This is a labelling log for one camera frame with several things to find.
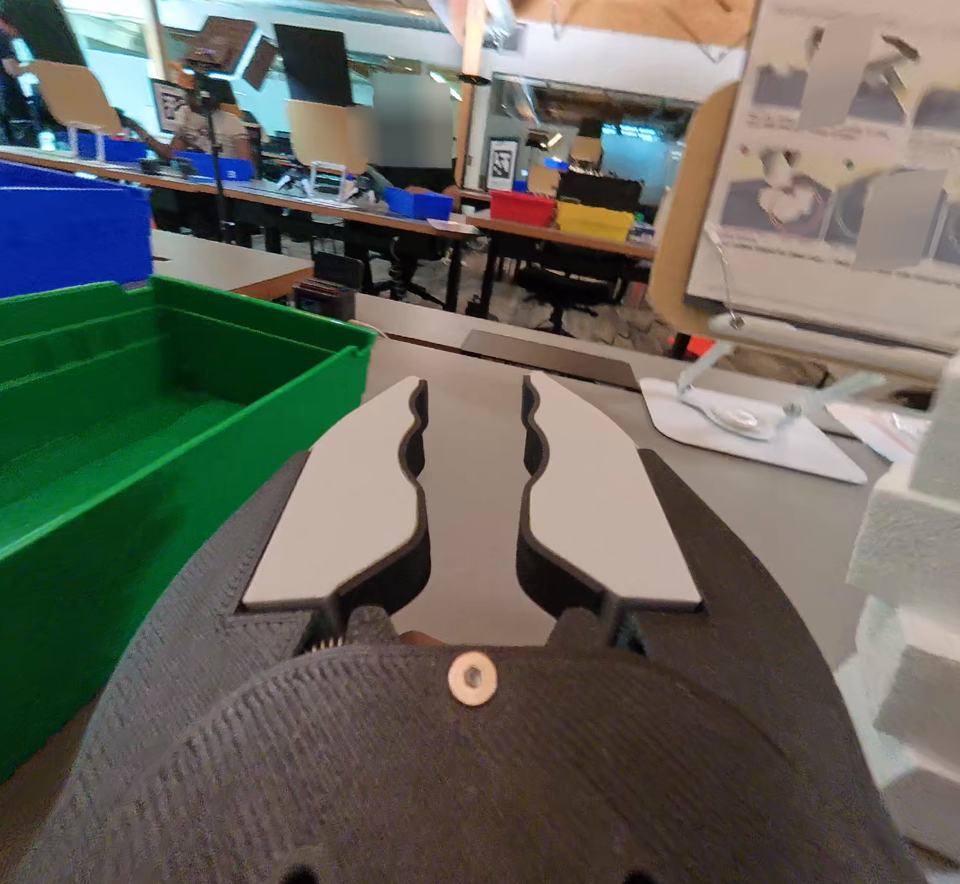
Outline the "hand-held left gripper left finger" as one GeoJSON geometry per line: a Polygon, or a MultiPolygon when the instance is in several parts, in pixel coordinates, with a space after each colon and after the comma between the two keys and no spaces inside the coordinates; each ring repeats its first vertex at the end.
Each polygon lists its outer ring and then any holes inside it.
{"type": "Polygon", "coordinates": [[[394,615],[424,591],[427,425],[427,382],[408,376],[318,438],[247,582],[243,613],[312,614],[332,638],[357,609],[394,615]]]}

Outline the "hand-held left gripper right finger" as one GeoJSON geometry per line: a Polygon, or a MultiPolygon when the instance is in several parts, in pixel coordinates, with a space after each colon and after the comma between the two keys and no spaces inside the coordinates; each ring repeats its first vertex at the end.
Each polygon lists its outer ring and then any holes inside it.
{"type": "Polygon", "coordinates": [[[594,615],[607,641],[634,611],[694,614],[698,587],[634,440],[544,373],[522,381],[516,575],[554,618],[594,615]]]}

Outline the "white foam cube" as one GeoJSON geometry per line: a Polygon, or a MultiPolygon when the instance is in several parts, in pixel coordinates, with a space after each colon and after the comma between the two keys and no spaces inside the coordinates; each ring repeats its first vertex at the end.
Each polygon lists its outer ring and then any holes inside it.
{"type": "Polygon", "coordinates": [[[890,604],[957,612],[958,500],[916,490],[912,471],[894,464],[874,485],[846,580],[890,604]]]}
{"type": "Polygon", "coordinates": [[[874,725],[858,654],[837,668],[835,681],[871,778],[900,834],[958,863],[958,770],[874,725]]]}
{"type": "Polygon", "coordinates": [[[958,757],[958,632],[869,597],[855,648],[873,726],[935,757],[958,757]]]}
{"type": "Polygon", "coordinates": [[[911,488],[943,500],[959,500],[959,356],[942,372],[930,425],[910,474],[911,488]]]}

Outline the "green plastic bin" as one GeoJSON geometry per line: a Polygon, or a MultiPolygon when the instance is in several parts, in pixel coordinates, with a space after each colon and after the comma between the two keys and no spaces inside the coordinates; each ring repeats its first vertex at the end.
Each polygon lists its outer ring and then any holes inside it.
{"type": "Polygon", "coordinates": [[[1,776],[191,556],[364,395],[377,333],[175,278],[2,300],[1,776]]]}

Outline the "small black device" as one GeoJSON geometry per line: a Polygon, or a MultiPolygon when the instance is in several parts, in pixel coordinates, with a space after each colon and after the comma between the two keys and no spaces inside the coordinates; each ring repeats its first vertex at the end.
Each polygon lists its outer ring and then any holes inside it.
{"type": "Polygon", "coordinates": [[[293,290],[294,308],[349,322],[355,318],[356,296],[362,288],[364,264],[343,254],[318,252],[313,276],[293,290]]]}

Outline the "black office chair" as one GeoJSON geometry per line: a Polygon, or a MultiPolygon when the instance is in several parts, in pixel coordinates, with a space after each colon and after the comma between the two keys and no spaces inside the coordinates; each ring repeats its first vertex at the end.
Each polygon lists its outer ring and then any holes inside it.
{"type": "Polygon", "coordinates": [[[631,285],[647,285],[651,269],[650,265],[642,265],[630,269],[624,278],[609,280],[580,278],[567,272],[525,265],[517,270],[514,282],[526,293],[525,302],[550,307],[549,318],[534,326],[534,331],[573,338],[564,326],[566,312],[577,311],[597,318],[598,307],[620,304],[631,285]]]}

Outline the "beige table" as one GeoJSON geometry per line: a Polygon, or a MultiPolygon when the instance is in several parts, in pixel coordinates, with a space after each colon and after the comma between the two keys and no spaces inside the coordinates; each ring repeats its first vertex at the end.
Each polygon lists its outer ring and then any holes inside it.
{"type": "Polygon", "coordinates": [[[153,272],[246,297],[276,301],[314,276],[311,260],[271,254],[164,230],[151,230],[153,272]]]}

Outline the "yellow plastic bin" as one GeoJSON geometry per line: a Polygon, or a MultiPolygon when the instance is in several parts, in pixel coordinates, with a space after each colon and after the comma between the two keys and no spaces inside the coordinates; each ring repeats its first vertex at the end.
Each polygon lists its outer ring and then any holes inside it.
{"type": "Polygon", "coordinates": [[[556,227],[564,233],[591,237],[611,242],[626,242],[634,225],[635,215],[630,210],[616,210],[558,202],[556,227]]]}

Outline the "clear plastic packet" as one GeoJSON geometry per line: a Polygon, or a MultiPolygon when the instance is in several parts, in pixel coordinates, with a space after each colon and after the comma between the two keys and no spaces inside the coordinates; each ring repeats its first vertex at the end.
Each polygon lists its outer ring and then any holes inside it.
{"type": "Polygon", "coordinates": [[[924,414],[853,401],[834,401],[825,410],[861,443],[891,464],[911,463],[931,424],[924,414]]]}

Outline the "red plastic bin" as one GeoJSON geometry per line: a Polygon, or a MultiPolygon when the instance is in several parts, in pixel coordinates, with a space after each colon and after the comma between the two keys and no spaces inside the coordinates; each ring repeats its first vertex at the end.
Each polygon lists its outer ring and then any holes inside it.
{"type": "Polygon", "coordinates": [[[497,221],[548,228],[554,222],[554,198],[527,192],[493,190],[489,193],[489,216],[497,221]]]}

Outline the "long wooden table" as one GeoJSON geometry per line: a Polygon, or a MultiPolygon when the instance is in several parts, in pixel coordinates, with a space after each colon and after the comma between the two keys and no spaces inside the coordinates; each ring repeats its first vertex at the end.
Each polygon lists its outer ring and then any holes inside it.
{"type": "MultiPolygon", "coordinates": [[[[164,188],[207,196],[215,195],[217,192],[212,182],[178,178],[173,176],[170,170],[150,175],[133,166],[86,160],[59,152],[4,145],[1,147],[1,158],[8,162],[59,172],[84,173],[108,181],[127,182],[150,188],[164,188]]],[[[478,230],[466,223],[461,215],[456,214],[454,220],[446,222],[414,219],[396,215],[382,208],[331,203],[319,198],[288,194],[276,190],[269,182],[264,181],[226,182],[222,186],[222,191],[226,198],[233,201],[307,211],[345,222],[390,228],[401,233],[430,236],[447,242],[450,248],[450,264],[442,307],[449,313],[457,312],[465,244],[474,240],[478,234],[478,230]]]]}

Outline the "large blue plastic bin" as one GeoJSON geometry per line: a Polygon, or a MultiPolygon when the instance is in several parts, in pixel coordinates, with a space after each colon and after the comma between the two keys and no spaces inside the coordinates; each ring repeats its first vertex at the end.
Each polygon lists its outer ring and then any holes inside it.
{"type": "Polygon", "coordinates": [[[150,192],[1,162],[1,297],[153,273],[150,192]]]}

